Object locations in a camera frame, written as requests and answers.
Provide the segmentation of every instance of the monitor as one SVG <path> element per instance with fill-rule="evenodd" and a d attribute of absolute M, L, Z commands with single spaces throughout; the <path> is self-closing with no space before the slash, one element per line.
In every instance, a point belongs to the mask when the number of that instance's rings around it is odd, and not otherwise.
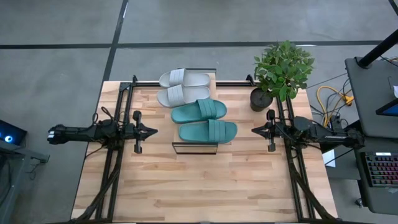
<path fill-rule="evenodd" d="M 398 116 L 398 99 L 395 99 L 376 110 L 376 114 L 384 116 Z"/>
<path fill-rule="evenodd" d="M 0 140 L 8 144 L 20 146 L 25 135 L 25 130 L 0 120 Z"/>

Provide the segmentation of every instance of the gray floor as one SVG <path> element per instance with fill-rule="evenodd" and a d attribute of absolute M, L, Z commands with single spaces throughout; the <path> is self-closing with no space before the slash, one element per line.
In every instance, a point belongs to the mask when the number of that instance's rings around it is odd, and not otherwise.
<path fill-rule="evenodd" d="M 110 44 L 122 0 L 0 0 L 1 44 Z M 120 43 L 227 42 L 276 40 L 382 40 L 396 29 L 398 16 L 388 0 L 130 0 Z M 308 85 L 345 73 L 344 59 L 364 55 L 372 45 L 303 47 L 315 69 Z M 262 47 L 118 49 L 110 80 L 156 80 L 177 67 L 217 68 L 219 80 L 241 80 L 254 70 Z M 28 130 L 30 149 L 50 162 L 26 178 L 13 223 L 60 222 L 69 218 L 86 144 L 52 146 L 51 126 L 87 126 L 100 92 L 109 49 L 0 50 L 0 119 Z M 394 47 L 386 57 L 398 55 Z M 346 75 L 321 85 L 338 90 Z M 315 85 L 307 90 L 319 107 Z M 322 90 L 322 102 L 331 92 Z M 340 111 L 357 120 L 355 104 Z M 394 223 L 396 216 L 359 209 L 356 182 L 331 179 L 340 218 Z"/>

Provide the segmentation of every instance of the computer keyboard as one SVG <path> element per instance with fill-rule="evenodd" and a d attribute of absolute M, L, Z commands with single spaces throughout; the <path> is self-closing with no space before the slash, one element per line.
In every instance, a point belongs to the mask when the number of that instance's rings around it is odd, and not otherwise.
<path fill-rule="evenodd" d="M 398 153 L 363 152 L 371 187 L 398 187 Z"/>

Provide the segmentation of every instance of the yellow cable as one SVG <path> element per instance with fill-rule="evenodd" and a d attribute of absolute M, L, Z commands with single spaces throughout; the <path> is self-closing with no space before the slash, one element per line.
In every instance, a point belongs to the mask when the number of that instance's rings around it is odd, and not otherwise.
<path fill-rule="evenodd" d="M 354 98 L 353 96 L 344 97 L 344 95 L 343 95 L 343 96 L 337 101 L 337 103 L 336 103 L 336 105 L 335 105 L 335 107 L 333 108 L 332 111 L 334 111 L 334 110 L 337 108 L 338 103 L 339 103 L 341 100 L 343 100 L 343 99 L 346 100 L 345 105 L 348 104 L 348 103 L 347 103 L 347 102 L 348 102 L 347 98 L 350 99 L 350 100 L 349 100 L 350 103 L 354 100 L 354 99 L 353 99 L 353 98 Z M 324 127 L 326 127 L 326 126 L 328 125 L 328 123 L 329 123 L 329 121 L 330 121 L 332 115 L 333 115 L 333 112 L 331 112 L 331 115 L 330 115 L 329 117 L 327 117 L 327 119 L 326 119 L 325 122 L 323 123 L 323 126 L 324 126 Z"/>
<path fill-rule="evenodd" d="M 326 125 L 326 121 L 327 121 L 328 115 L 327 115 L 327 111 L 326 111 L 325 107 L 323 106 L 323 103 L 321 102 L 321 99 L 320 99 L 320 96 L 319 96 L 319 92 L 320 92 L 320 90 L 323 89 L 323 88 L 328 88 L 328 89 L 330 89 L 330 90 L 333 90 L 334 92 L 340 94 L 340 96 L 343 96 L 343 94 L 339 93 L 339 91 L 337 91 L 335 88 L 330 87 L 330 86 L 320 86 L 320 87 L 318 88 L 318 91 L 317 91 L 317 99 L 318 99 L 319 104 L 321 105 L 321 108 L 322 108 L 323 113 L 325 114 L 325 116 L 323 117 L 323 121 L 322 121 L 322 122 L 323 122 L 323 125 L 325 126 L 325 125 Z"/>

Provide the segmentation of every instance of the blue light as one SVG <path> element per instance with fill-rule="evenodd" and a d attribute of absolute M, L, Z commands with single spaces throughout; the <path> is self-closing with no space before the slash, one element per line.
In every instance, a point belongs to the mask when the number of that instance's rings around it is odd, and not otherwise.
<path fill-rule="evenodd" d="M 12 141 L 12 137 L 11 136 L 6 136 L 4 138 L 4 140 L 6 140 L 6 142 L 10 143 Z"/>

